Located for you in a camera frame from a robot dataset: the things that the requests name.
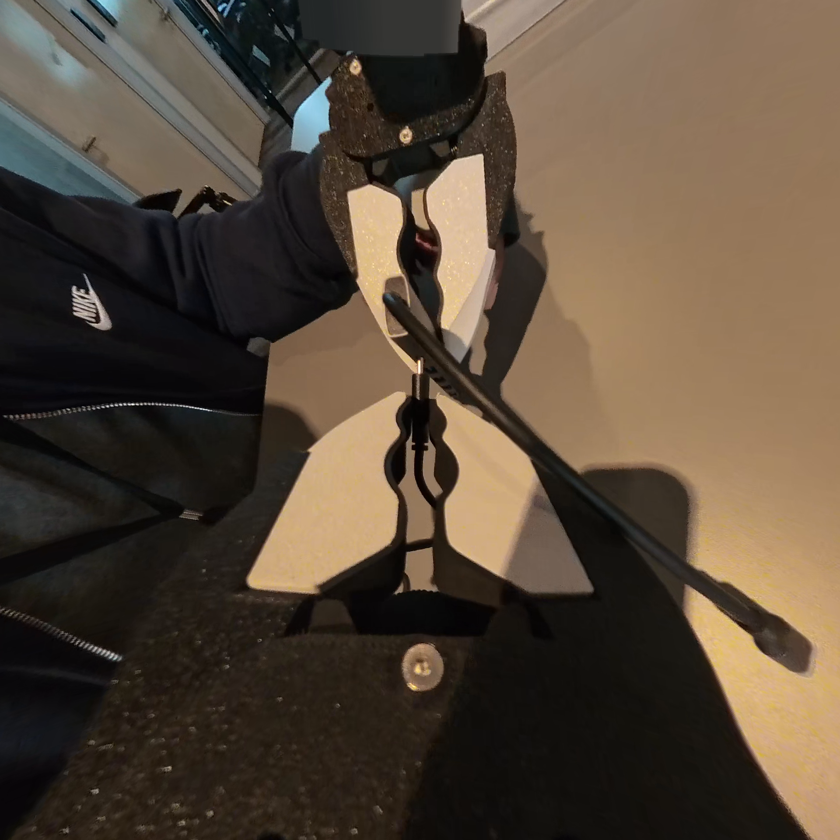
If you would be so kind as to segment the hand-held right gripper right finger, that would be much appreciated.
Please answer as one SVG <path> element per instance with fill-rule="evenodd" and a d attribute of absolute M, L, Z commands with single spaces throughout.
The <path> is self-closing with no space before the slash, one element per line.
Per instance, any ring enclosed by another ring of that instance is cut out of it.
<path fill-rule="evenodd" d="M 497 427 L 440 395 L 430 416 L 437 589 L 467 601 L 589 597 L 594 585 L 531 459 Z"/>

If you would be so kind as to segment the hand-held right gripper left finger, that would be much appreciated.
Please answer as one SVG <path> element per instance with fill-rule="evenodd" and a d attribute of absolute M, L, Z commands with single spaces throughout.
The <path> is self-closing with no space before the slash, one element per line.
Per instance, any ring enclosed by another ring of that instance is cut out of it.
<path fill-rule="evenodd" d="M 403 582 L 406 413 L 395 392 L 310 447 L 246 577 L 249 589 L 345 601 L 393 594 Z"/>

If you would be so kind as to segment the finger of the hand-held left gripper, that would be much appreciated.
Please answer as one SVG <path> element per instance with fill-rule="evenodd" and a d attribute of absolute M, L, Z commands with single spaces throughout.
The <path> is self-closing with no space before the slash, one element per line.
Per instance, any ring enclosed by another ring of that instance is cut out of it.
<path fill-rule="evenodd" d="M 476 336 L 497 263 L 489 246 L 484 157 L 450 162 L 426 188 L 425 213 L 438 244 L 438 325 L 447 352 L 462 361 Z"/>
<path fill-rule="evenodd" d="M 409 369 L 415 370 L 421 349 L 383 302 L 384 294 L 392 292 L 405 301 L 420 322 L 424 320 L 424 307 L 400 257 L 406 226 L 402 198 L 381 185 L 356 188 L 347 198 L 360 292 L 391 348 Z"/>

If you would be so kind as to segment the black cable silver plug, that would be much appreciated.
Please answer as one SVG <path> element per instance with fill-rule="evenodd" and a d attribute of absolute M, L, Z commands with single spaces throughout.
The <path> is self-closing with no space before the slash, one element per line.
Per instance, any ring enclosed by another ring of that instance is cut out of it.
<path fill-rule="evenodd" d="M 416 488 L 420 491 L 432 512 L 436 512 L 437 498 L 429 488 L 424 469 L 424 457 L 429 449 L 429 376 L 424 367 L 424 360 L 416 363 L 413 373 L 413 392 L 410 404 L 411 442 L 413 450 L 413 476 Z"/>

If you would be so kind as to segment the person's left forearm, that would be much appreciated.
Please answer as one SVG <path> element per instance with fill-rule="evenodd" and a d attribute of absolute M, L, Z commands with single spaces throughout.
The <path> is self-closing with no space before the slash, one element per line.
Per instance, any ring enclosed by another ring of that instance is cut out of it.
<path fill-rule="evenodd" d="M 277 341 L 357 291 L 322 208 L 322 150 L 280 154 L 257 197 L 177 222 L 178 311 L 235 340 Z"/>

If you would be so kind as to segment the person's left hand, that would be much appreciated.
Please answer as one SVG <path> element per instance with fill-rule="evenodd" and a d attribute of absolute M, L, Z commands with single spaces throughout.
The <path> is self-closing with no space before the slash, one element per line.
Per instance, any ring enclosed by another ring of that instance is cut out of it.
<path fill-rule="evenodd" d="M 497 245 L 495 249 L 495 262 L 493 266 L 493 272 L 490 277 L 490 282 L 487 288 L 486 300 L 485 300 L 485 311 L 488 312 L 491 310 L 495 304 L 499 284 L 501 281 L 501 275 L 504 268 L 505 263 L 505 256 L 507 251 L 507 237 L 504 234 L 500 234 Z"/>

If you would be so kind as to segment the black tripod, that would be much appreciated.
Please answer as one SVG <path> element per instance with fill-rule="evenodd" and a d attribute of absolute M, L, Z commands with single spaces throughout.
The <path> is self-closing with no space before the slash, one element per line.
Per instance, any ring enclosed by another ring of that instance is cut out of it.
<path fill-rule="evenodd" d="M 259 2 L 266 15 L 268 88 L 286 125 L 300 105 L 324 81 L 319 62 L 326 55 L 302 32 L 301 7 L 297 1 Z"/>

